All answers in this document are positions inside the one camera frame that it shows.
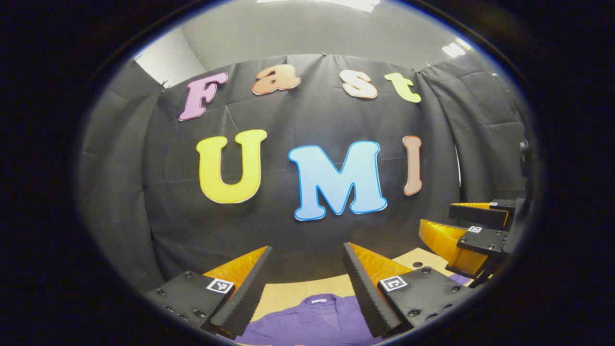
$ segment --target gray ceiling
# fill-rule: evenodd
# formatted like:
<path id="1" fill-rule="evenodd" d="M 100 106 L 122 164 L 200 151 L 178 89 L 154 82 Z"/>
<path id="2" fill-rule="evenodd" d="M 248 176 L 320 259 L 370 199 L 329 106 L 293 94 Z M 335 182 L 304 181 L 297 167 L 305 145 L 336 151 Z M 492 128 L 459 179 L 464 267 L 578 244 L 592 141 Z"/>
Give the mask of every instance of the gray ceiling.
<path id="1" fill-rule="evenodd" d="M 233 0 L 194 17 L 183 34 L 205 70 L 283 54 L 354 55 L 412 66 L 450 58 L 452 31 L 404 4 L 382 1 L 366 13 L 334 4 Z"/>

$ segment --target blue letter m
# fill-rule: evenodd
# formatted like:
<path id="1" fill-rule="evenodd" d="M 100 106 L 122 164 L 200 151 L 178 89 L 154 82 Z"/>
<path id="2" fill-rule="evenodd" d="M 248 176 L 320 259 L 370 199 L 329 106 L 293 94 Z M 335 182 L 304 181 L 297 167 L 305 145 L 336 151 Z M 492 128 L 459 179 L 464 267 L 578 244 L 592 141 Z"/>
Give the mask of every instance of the blue letter m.
<path id="1" fill-rule="evenodd" d="M 301 194 L 301 207 L 295 211 L 295 218 L 307 221 L 325 217 L 327 212 L 318 203 L 319 190 L 336 215 L 344 211 L 352 187 L 355 198 L 350 210 L 353 213 L 384 209 L 387 201 L 380 192 L 376 162 L 379 151 L 376 142 L 363 140 L 353 143 L 340 172 L 316 145 L 292 149 L 288 158 L 297 164 Z"/>

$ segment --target letter u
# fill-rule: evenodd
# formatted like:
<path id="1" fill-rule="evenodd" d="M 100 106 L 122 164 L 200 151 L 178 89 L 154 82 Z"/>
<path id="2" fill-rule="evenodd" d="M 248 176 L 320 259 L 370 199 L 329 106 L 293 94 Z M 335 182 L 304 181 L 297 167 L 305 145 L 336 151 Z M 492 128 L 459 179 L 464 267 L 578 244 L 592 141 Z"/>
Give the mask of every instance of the letter u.
<path id="1" fill-rule="evenodd" d="M 220 175 L 222 148 L 226 137 L 210 137 L 196 145 L 200 154 L 199 182 L 205 196 L 216 203 L 241 203 L 250 199 L 261 185 L 261 142 L 267 138 L 264 130 L 243 131 L 235 136 L 241 144 L 243 175 L 233 185 L 225 184 Z"/>

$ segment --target foam letter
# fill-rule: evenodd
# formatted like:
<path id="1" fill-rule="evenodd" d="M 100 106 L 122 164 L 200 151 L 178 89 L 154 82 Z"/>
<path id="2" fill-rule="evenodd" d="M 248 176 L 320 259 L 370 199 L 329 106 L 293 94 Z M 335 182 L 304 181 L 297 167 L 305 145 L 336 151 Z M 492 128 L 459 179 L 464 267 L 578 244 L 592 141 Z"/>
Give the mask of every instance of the foam letter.
<path id="1" fill-rule="evenodd" d="M 293 65 L 276 65 L 256 74 L 258 79 L 252 87 L 256 95 L 264 95 L 276 90 L 289 90 L 299 85 L 301 78 L 295 76 Z"/>
<path id="2" fill-rule="evenodd" d="M 188 84 L 189 91 L 188 98 L 186 98 L 186 106 L 184 107 L 184 112 L 180 114 L 180 121 L 202 116 L 205 113 L 205 107 L 201 107 L 201 100 L 205 99 L 206 103 L 210 103 L 213 97 L 216 96 L 218 84 L 224 84 L 228 79 L 228 74 L 221 72 L 190 82 Z"/>
<path id="3" fill-rule="evenodd" d="M 423 182 L 421 181 L 421 160 L 419 150 L 421 148 L 421 139 L 417 136 L 406 136 L 402 139 L 403 146 L 408 152 L 408 183 L 403 189 L 406 196 L 413 195 L 421 190 Z"/>
<path id="4" fill-rule="evenodd" d="M 243 176 L 239 183 L 227 185 L 220 175 L 222 148 L 225 137 L 210 137 L 196 145 L 200 154 L 200 189 L 216 203 L 241 203 L 250 199 L 261 185 L 261 142 L 267 138 L 263 130 L 248 130 L 237 134 L 235 142 L 241 144 Z"/>
<path id="5" fill-rule="evenodd" d="M 355 198 L 350 210 L 353 213 L 384 209 L 387 201 L 380 192 L 376 162 L 379 151 L 376 142 L 363 140 L 353 143 L 340 172 L 316 145 L 292 149 L 288 158 L 297 164 L 301 195 L 301 207 L 295 211 L 295 218 L 307 221 L 325 217 L 325 208 L 318 202 L 319 190 L 336 215 L 344 211 L 352 187 Z"/>
<path id="6" fill-rule="evenodd" d="M 342 87 L 350 96 L 363 99 L 373 99 L 378 96 L 378 90 L 369 82 L 371 78 L 361 71 L 344 70 L 339 77 L 345 82 Z"/>
<path id="7" fill-rule="evenodd" d="M 410 91 L 410 86 L 414 86 L 412 81 L 404 78 L 400 73 L 389 73 L 384 75 L 384 79 L 393 82 L 395 91 L 402 97 L 402 99 L 408 102 L 418 103 L 421 101 L 421 96 Z"/>

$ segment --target black fabric backdrop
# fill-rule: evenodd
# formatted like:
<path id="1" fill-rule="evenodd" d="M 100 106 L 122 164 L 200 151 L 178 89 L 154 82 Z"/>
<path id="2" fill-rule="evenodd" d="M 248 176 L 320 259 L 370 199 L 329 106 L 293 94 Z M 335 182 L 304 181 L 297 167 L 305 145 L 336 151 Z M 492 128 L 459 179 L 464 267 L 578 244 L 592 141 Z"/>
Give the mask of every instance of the black fabric backdrop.
<path id="1" fill-rule="evenodd" d="M 257 96 L 257 72 L 280 63 L 296 69 L 301 84 Z M 378 97 L 357 99 L 343 91 L 339 72 L 365 72 Z M 200 118 L 180 123 L 187 84 L 226 72 Z M 384 79 L 410 78 L 419 103 L 404 101 Z M 154 88 L 134 84 L 131 90 Z M 523 195 L 518 143 L 523 127 L 506 88 L 470 55 L 419 73 L 400 66 L 340 55 L 283 55 L 237 63 L 177 84 L 165 92 L 135 96 L 122 111 L 94 109 L 81 164 L 81 190 L 90 228 L 114 266 L 138 289 L 151 289 L 182 270 L 206 272 L 258 247 L 274 247 L 272 283 L 315 280 L 344 273 L 342 243 L 351 241 L 387 257 L 416 247 L 420 219 L 450 222 L 448 205 Z M 202 139 L 225 136 L 222 178 L 239 181 L 237 131 L 263 129 L 261 186 L 240 204 L 218 204 L 199 185 Z M 405 196 L 406 135 L 421 138 L 421 191 Z M 300 222 L 298 172 L 288 152 L 318 145 L 341 168 L 350 144 L 378 142 L 383 211 L 353 214 L 349 197 L 342 215 Z M 461 165 L 460 198 L 455 145 Z M 105 147 L 106 160 L 88 158 Z"/>

